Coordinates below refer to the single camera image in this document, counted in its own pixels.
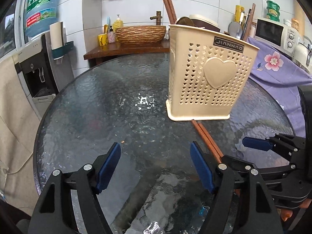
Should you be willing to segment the large steel spoon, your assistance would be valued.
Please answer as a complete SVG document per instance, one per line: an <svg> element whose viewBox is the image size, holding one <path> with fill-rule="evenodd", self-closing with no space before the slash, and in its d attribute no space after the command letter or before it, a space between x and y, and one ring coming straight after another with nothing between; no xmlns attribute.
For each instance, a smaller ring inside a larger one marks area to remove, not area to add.
<svg viewBox="0 0 312 234"><path fill-rule="evenodd" d="M238 22L231 22L228 26L230 36L240 39L242 37L242 26Z"/></svg>

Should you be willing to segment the brown wooden chopstick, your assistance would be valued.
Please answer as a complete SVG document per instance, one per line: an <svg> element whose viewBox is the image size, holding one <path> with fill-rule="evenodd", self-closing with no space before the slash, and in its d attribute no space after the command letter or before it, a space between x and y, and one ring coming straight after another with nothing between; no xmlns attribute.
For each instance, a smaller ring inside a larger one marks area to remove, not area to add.
<svg viewBox="0 0 312 234"><path fill-rule="evenodd" d="M196 129L196 131L199 133L199 135L202 138L202 140L205 142L206 146L208 147L208 149L210 150L210 152L212 153L212 155L216 159L217 163L220 164L222 162L222 158L220 158L218 153L214 150L212 144L210 143L210 141L208 140L208 138L206 137L206 135L204 134L202 129L199 127L198 122L196 122L193 119L193 120L191 120L191 123L193 124L194 128Z"/></svg>
<svg viewBox="0 0 312 234"><path fill-rule="evenodd" d="M168 18L169 18L169 22L170 24L174 24L174 17L172 15L171 9L170 9L170 5L169 5L169 1L168 0L163 0L164 6L166 8L167 14L168 14Z"/></svg>
<svg viewBox="0 0 312 234"><path fill-rule="evenodd" d="M170 17L170 23L175 24L176 20L177 20L177 16L175 13L173 2L172 2L172 0L167 0L167 3L168 3L169 8L170 8L170 16L169 16Z"/></svg>
<svg viewBox="0 0 312 234"><path fill-rule="evenodd" d="M199 124L199 127L204 132L204 134L206 135L206 137L208 138L208 140L210 141L210 143L212 144L214 150L218 153L219 157L222 158L224 154L221 152L220 148L217 146L216 142L213 140L208 130L203 126L202 123L198 123L198 124Z"/></svg>

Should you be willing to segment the black chopstick gold band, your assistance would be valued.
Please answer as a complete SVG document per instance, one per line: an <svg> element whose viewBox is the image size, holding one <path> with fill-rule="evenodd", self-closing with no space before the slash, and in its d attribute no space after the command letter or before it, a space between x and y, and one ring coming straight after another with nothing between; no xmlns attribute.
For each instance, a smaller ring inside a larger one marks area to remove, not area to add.
<svg viewBox="0 0 312 234"><path fill-rule="evenodd" d="M251 14L251 9L249 9L250 10L250 14ZM249 15L249 18L250 18L250 15ZM247 21L247 25L248 25L248 22L249 22L249 19L248 19L248 21ZM247 29L246 29L246 31L245 31L245 34L246 34L246 32L247 32ZM244 35L244 37L245 37L245 35ZM243 41L244 41L244 37L243 37Z"/></svg>

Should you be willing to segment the dark steel ornate spoon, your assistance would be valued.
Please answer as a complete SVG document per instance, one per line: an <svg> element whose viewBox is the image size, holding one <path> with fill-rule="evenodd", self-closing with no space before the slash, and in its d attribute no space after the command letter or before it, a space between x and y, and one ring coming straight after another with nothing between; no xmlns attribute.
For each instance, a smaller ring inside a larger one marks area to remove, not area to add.
<svg viewBox="0 0 312 234"><path fill-rule="evenodd" d="M185 26L189 26L189 27L196 27L194 22L192 21L192 19L183 16L180 17L179 19L177 19L177 21L175 22L177 25L185 25Z"/></svg>

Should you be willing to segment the purple floral cloth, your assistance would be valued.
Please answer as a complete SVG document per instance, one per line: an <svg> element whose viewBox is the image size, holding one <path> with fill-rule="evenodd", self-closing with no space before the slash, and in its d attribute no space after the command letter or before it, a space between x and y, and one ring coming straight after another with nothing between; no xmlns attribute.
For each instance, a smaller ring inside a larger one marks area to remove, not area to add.
<svg viewBox="0 0 312 234"><path fill-rule="evenodd" d="M250 77L281 106L295 134L305 137L305 120L301 110L298 86L311 85L311 75L270 45L252 37L248 37L247 42L260 49Z"/></svg>

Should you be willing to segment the beige plastic utensil holder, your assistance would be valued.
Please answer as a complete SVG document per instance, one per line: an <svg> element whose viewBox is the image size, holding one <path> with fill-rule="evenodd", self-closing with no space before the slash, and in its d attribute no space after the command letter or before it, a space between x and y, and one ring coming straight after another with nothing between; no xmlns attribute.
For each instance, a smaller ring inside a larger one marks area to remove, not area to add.
<svg viewBox="0 0 312 234"><path fill-rule="evenodd" d="M168 117L173 121L229 119L259 48L203 28L171 25Z"/></svg>

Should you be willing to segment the beige cloth cover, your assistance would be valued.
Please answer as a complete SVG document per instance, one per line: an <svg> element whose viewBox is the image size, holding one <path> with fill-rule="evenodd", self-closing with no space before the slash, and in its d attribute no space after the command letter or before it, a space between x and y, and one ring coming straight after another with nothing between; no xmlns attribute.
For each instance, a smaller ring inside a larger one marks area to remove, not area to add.
<svg viewBox="0 0 312 234"><path fill-rule="evenodd" d="M17 56L1 58L1 199L32 215L38 194L33 146L40 123L18 78Z"/></svg>

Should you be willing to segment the water dispenser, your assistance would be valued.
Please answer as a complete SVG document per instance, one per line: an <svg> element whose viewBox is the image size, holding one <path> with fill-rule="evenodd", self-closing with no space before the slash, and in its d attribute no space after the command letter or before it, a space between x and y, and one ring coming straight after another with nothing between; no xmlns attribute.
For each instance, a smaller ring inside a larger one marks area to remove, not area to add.
<svg viewBox="0 0 312 234"><path fill-rule="evenodd" d="M39 119L57 94L74 79L69 56L54 60L50 32L36 36L17 52L15 69Z"/></svg>

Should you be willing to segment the brown wooden counter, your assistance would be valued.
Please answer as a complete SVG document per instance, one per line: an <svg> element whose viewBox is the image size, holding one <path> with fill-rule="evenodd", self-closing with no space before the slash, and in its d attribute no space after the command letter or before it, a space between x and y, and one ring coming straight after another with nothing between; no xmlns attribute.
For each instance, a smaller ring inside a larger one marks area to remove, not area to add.
<svg viewBox="0 0 312 234"><path fill-rule="evenodd" d="M163 39L159 43L149 44L120 44L110 43L105 46L96 47L83 55L84 60L89 62L90 67L97 66L105 61L114 59L115 57L127 56L131 54L145 53L168 53L170 49L169 40Z"/></svg>

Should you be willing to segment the white microwave oven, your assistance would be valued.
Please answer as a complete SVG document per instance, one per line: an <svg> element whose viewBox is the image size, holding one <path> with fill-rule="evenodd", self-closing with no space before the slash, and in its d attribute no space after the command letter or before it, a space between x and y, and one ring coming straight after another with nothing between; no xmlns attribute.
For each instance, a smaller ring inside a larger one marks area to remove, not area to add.
<svg viewBox="0 0 312 234"><path fill-rule="evenodd" d="M300 37L295 28L270 19L258 18L254 38L291 57Z"/></svg>

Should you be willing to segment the yellow mug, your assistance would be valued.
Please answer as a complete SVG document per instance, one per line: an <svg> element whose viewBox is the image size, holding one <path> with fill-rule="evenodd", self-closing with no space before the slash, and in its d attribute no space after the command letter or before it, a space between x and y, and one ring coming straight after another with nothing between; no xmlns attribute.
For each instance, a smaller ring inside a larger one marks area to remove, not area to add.
<svg viewBox="0 0 312 234"><path fill-rule="evenodd" d="M99 43L100 47L108 45L109 44L108 34L107 33L99 34L98 35L98 43Z"/></svg>

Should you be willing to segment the paper cup stack holder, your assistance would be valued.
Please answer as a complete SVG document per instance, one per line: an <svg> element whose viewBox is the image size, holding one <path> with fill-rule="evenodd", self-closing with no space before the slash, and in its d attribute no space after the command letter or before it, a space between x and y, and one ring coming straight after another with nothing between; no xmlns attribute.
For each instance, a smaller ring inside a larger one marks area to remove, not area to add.
<svg viewBox="0 0 312 234"><path fill-rule="evenodd" d="M65 42L63 34L63 22L50 25L51 52L54 60L62 59L74 49L74 42Z"/></svg>

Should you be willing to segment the woven basket sink bowl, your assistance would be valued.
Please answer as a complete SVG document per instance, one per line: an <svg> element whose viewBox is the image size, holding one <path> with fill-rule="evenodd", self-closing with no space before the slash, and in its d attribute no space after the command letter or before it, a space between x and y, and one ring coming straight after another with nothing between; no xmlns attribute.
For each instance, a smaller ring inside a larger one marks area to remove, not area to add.
<svg viewBox="0 0 312 234"><path fill-rule="evenodd" d="M163 40L166 26L145 25L117 28L115 31L120 44L153 44Z"/></svg>

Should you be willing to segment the green stacked bowls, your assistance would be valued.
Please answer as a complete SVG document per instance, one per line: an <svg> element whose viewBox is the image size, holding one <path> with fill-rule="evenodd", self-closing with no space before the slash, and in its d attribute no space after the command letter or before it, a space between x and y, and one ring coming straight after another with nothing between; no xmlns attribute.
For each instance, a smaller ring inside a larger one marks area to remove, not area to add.
<svg viewBox="0 0 312 234"><path fill-rule="evenodd" d="M266 18L276 22L280 22L280 6L271 0L267 0L266 4Z"/></svg>

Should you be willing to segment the yellow roll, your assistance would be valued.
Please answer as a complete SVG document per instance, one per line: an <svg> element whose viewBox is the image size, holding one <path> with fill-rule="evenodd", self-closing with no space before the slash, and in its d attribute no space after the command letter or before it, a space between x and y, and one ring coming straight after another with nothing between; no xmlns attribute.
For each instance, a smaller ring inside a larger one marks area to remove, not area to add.
<svg viewBox="0 0 312 234"><path fill-rule="evenodd" d="M242 7L241 5L236 5L234 21L239 24L242 24L243 19L244 19L244 13L245 13L244 7Z"/></svg>

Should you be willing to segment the brown white rice cooker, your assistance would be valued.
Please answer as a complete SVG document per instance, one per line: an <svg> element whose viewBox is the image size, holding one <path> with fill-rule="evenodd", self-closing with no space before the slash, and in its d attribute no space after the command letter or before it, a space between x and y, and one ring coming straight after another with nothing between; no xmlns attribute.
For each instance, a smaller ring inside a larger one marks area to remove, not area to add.
<svg viewBox="0 0 312 234"><path fill-rule="evenodd" d="M215 32L220 32L221 30L215 21L200 14L191 14L189 18L193 21L196 27L205 28Z"/></svg>

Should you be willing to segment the yellow soap bottle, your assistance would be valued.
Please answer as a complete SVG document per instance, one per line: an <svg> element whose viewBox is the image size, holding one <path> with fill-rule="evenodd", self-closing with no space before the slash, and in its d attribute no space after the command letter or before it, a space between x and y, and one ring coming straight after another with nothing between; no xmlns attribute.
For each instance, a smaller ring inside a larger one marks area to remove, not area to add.
<svg viewBox="0 0 312 234"><path fill-rule="evenodd" d="M117 19L113 23L113 32L115 33L118 28L122 28L122 27L124 27L123 21L121 20L120 15L117 14Z"/></svg>

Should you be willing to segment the bronze faucet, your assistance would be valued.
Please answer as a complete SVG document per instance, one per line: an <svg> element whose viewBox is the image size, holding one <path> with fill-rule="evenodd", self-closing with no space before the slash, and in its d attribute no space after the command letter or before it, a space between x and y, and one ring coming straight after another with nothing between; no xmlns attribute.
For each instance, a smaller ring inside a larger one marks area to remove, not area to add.
<svg viewBox="0 0 312 234"><path fill-rule="evenodd" d="M162 20L161 11L156 11L156 15L151 16L150 20L155 20L157 26L161 25L161 20Z"/></svg>

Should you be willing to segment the blue water jug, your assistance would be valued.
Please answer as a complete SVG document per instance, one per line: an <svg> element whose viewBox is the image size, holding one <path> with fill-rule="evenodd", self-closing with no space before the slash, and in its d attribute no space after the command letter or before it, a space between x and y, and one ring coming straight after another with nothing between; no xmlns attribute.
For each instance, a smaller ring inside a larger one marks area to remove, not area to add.
<svg viewBox="0 0 312 234"><path fill-rule="evenodd" d="M27 0L25 34L33 38L57 22L58 0Z"/></svg>

